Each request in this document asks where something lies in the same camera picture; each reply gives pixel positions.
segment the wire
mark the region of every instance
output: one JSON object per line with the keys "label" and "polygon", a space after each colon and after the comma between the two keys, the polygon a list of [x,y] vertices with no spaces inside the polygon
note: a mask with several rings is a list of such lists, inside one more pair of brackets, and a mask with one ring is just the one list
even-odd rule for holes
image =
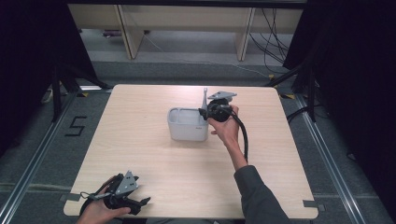
{"label": "wire", "polygon": [[271,30],[271,33],[274,35],[274,38],[276,39],[277,44],[282,45],[284,48],[289,49],[285,44],[282,43],[282,41],[277,38],[277,32],[276,32],[276,8],[273,8],[273,26],[271,27],[270,22],[268,21],[267,16],[265,15],[264,9],[262,8],[262,15],[264,16],[265,20],[267,21],[268,27]]}
{"label": "wire", "polygon": [[298,110],[295,111],[294,113],[289,114],[289,115],[286,117],[286,118],[288,119],[288,123],[291,123],[291,121],[292,121],[295,117],[297,117],[299,114],[301,114],[301,113],[307,111],[308,108],[309,108],[309,106],[305,106],[305,107],[303,107],[303,108],[298,109]]}

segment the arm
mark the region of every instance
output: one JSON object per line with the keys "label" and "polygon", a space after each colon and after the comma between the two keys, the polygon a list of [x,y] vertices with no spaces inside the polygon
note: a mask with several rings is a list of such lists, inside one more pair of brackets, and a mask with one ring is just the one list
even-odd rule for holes
{"label": "arm", "polygon": [[[238,114],[238,107],[232,105],[233,112]],[[233,167],[234,178],[242,195],[242,211],[246,223],[290,223],[289,218],[280,207],[275,195],[269,190],[254,166],[248,165],[238,144],[239,126],[229,117],[224,122],[208,119],[215,128],[212,134],[218,137],[226,146]]]}

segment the finger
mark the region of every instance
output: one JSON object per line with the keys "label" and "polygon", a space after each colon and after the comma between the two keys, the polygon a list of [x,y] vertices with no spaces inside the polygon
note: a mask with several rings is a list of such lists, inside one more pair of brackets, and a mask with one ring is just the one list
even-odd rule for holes
{"label": "finger", "polygon": [[212,119],[212,118],[207,119],[207,122],[208,122],[210,125],[212,125],[215,129],[216,129],[216,127],[219,125],[219,122],[216,121],[215,119]]}
{"label": "finger", "polygon": [[122,208],[110,210],[111,216],[113,217],[120,217],[130,212],[131,212],[131,208],[129,207],[122,207]]}
{"label": "finger", "polygon": [[239,111],[239,107],[236,105],[230,105],[230,107],[233,109],[233,112],[237,115]]}

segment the wrist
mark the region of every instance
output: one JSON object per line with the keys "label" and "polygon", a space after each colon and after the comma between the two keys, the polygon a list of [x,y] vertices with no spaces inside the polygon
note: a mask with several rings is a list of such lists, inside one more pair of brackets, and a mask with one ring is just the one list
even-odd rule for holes
{"label": "wrist", "polygon": [[229,151],[241,150],[238,141],[234,139],[228,142],[224,142],[224,146],[227,147],[227,150]]}

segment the gray floor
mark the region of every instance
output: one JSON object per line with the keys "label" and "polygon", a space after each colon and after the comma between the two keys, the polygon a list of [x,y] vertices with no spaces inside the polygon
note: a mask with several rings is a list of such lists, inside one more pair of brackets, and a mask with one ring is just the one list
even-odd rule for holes
{"label": "gray floor", "polygon": [[[269,80],[268,75],[279,76],[263,66],[264,55],[251,41],[246,59],[238,62],[232,34],[150,32],[144,39],[137,58],[130,61],[122,39],[105,38],[102,32],[84,30],[81,36],[97,75],[112,85],[134,83],[260,86]],[[288,45],[292,36],[282,35],[281,38]],[[279,62],[268,56],[265,59],[271,70],[286,71],[279,67]],[[278,91],[291,93],[291,83],[292,79],[281,83],[277,87]],[[89,93],[87,97],[77,97],[74,100],[11,223],[73,223],[77,220],[76,217],[64,215],[64,202],[60,198],[73,186],[108,97],[109,93]],[[296,100],[282,98],[281,103],[285,115],[298,109]],[[7,199],[13,185],[18,182],[38,148],[50,126],[51,111],[51,104],[42,105],[28,125],[29,128],[20,136],[20,144],[8,150],[0,159],[0,202]],[[347,146],[331,118],[321,107],[316,109],[316,115],[321,134],[358,202],[366,223],[393,223],[361,168],[346,157]],[[79,125],[84,125],[85,128],[81,136],[68,137],[68,133],[76,131],[69,128],[75,116],[87,117],[79,121]],[[319,211],[318,217],[311,223],[353,223],[303,117],[296,117],[291,122],[290,129],[315,200],[325,208]],[[293,223],[310,222],[293,220]]]}

